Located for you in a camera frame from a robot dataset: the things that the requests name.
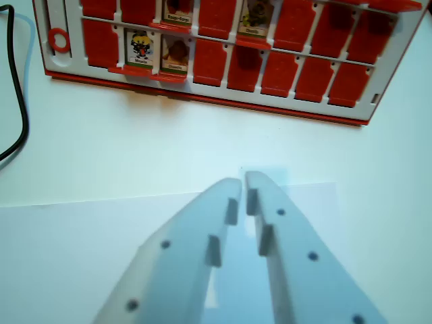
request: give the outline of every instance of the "screw hole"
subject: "screw hole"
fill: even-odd
[[[162,241],[161,248],[166,249],[166,248],[169,248],[170,245],[171,245],[171,242],[169,240],[165,240],[165,241]]]
[[[128,312],[133,312],[135,311],[139,306],[139,303],[136,299],[130,299],[127,303],[126,303],[126,310]]]
[[[316,261],[316,260],[318,260],[318,254],[315,253],[315,252],[310,252],[310,253],[308,254],[308,258],[309,258],[310,260],[312,260],[312,261]]]
[[[360,315],[354,315],[352,318],[354,324],[365,324],[365,320]]]

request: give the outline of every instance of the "white plastic frame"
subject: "white plastic frame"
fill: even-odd
[[[153,22],[160,22],[162,16],[162,0],[156,0],[156,15]],[[283,0],[274,0],[274,2],[282,3]],[[289,92],[287,98],[276,97],[266,94],[261,94],[261,82],[263,79],[263,73],[265,71],[265,65],[267,63],[267,58],[269,51],[261,51],[261,57],[263,58],[263,64],[260,70],[260,76],[258,82],[255,86],[254,92],[245,92],[239,90],[232,90],[227,88],[227,75],[231,61],[232,55],[232,47],[236,41],[236,32],[238,29],[238,24],[240,20],[240,12],[242,9],[243,0],[237,0],[236,4],[236,12],[234,15],[234,21],[232,24],[232,30],[229,34],[229,38],[227,40],[221,40],[218,38],[212,38],[207,36],[201,36],[198,34],[198,17],[199,17],[199,5],[200,0],[195,0],[194,2],[194,12],[192,16],[192,27],[191,33],[188,36],[184,34],[178,34],[175,32],[163,31],[163,34],[175,34],[177,36],[184,36],[185,38],[191,38],[190,45],[190,55],[189,55],[189,67],[188,67],[188,75],[185,83],[183,84],[170,84],[166,82],[160,82],[156,80],[149,80],[144,77],[136,77],[136,76],[125,76],[122,74],[116,74],[108,72],[107,69],[101,67],[93,67],[89,66],[87,62],[86,52],[84,48],[84,38],[82,31],[82,19],[84,18],[82,14],[82,6],[79,0],[34,0],[34,7],[36,16],[38,18],[38,31],[40,44],[42,49],[42,54],[45,62],[45,68],[49,71],[53,72],[62,72],[67,74],[75,74],[79,76],[87,76],[91,78],[99,78],[105,80],[111,80],[116,82],[123,82],[129,84],[136,84],[141,86],[149,86],[152,88],[160,88],[165,90],[173,90],[178,92],[185,92],[194,95],[202,95],[207,97],[215,97],[221,99],[227,99],[232,101],[240,101],[243,103],[252,103],[257,105],[266,105],[270,107],[279,107],[284,109],[291,109],[297,111],[305,111],[309,113],[318,113],[323,115],[332,115],[337,117],[345,117],[350,119],[359,119],[359,120],[369,120],[377,106],[379,99],[385,91],[385,88],[392,77],[401,57],[403,56],[405,49],[407,48],[415,30],[418,26],[425,10],[427,9],[427,4],[429,0],[417,0],[423,4],[423,8],[420,11],[412,11],[406,13],[400,13],[395,15],[396,26],[394,28],[394,33],[390,37],[386,48],[381,57],[378,58],[375,64],[367,64],[360,63],[354,61],[348,61],[346,58],[348,56],[348,52],[346,49],[349,46],[349,42],[352,38],[352,34],[355,30],[356,23],[360,14],[363,10],[371,10],[368,9],[366,5],[351,5],[355,11],[355,23],[354,27],[344,45],[344,48],[341,51],[341,55],[338,58],[333,57],[324,57],[320,55],[311,55],[311,41],[313,34],[315,32],[315,28],[317,27],[317,23],[319,21],[319,17],[321,16],[323,5],[328,1],[315,1],[317,6],[313,9],[316,11],[316,16],[308,36],[307,42],[303,48],[302,52],[295,51],[287,51],[283,49],[273,48],[273,36],[275,32],[275,26],[277,23],[277,19],[279,17],[281,5],[275,5],[275,9],[273,12],[273,17],[271,20],[271,24],[269,27],[269,33],[267,35],[267,42],[272,45],[272,51],[281,51],[285,53],[293,53],[299,56],[299,60],[297,60],[299,64],[299,68],[294,78],[294,82],[292,85],[292,89]],[[57,10],[52,8],[55,4],[60,6],[64,10]],[[114,15],[113,20],[106,20],[100,18],[92,18],[85,17],[85,19],[89,20],[99,20],[104,22],[110,22],[113,25],[117,26],[117,29],[113,29],[117,35],[119,36],[119,63],[118,67],[123,66],[124,64],[124,33],[123,27],[135,28],[141,30],[147,30],[149,32],[161,32],[155,28],[150,28],[148,26],[141,26],[136,24],[129,24],[122,22],[122,13],[120,9],[120,0],[117,0],[117,11]],[[72,55],[59,55],[60,53],[54,53],[51,47],[48,44],[48,31],[49,26],[51,28],[64,28],[67,27],[67,31],[70,38],[71,44],[71,53]],[[219,41],[225,45],[227,48],[227,60],[225,63],[225,71],[223,75],[223,80],[220,87],[207,86],[204,84],[196,84],[193,83],[193,64],[194,64],[194,44],[196,38],[205,38],[211,39],[214,41]],[[156,44],[155,49],[160,50],[160,44]],[[153,73],[157,73],[159,67],[157,63],[157,58],[160,59],[160,54],[155,52],[155,62]],[[335,65],[332,66],[334,70],[333,77],[329,83],[327,91],[323,96],[323,100],[320,103],[314,103],[310,101],[302,101],[295,99],[295,89],[296,83],[298,81],[298,76],[300,75],[304,59],[305,57],[320,57],[328,59],[332,62],[335,62]],[[359,101],[357,101],[355,107],[347,108],[341,107],[337,105],[329,105],[329,91],[331,89],[331,85],[334,80],[335,73],[340,66],[341,62],[354,63],[365,65],[370,68],[368,72],[370,74],[369,82],[364,89],[364,92]]]

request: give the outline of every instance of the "black cable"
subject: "black cable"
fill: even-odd
[[[20,79],[18,79],[18,73],[15,66],[14,57],[14,18],[15,9],[11,5],[0,6],[0,11],[9,10],[7,15],[7,59],[9,61],[9,67],[11,69],[13,86],[15,87],[16,97],[18,99],[18,105],[20,106],[21,119],[22,119],[22,131],[20,137],[13,143],[6,151],[0,154],[0,161],[6,159],[13,152],[24,146],[28,137],[28,115],[26,110],[26,103],[24,102],[24,96],[20,86]]]

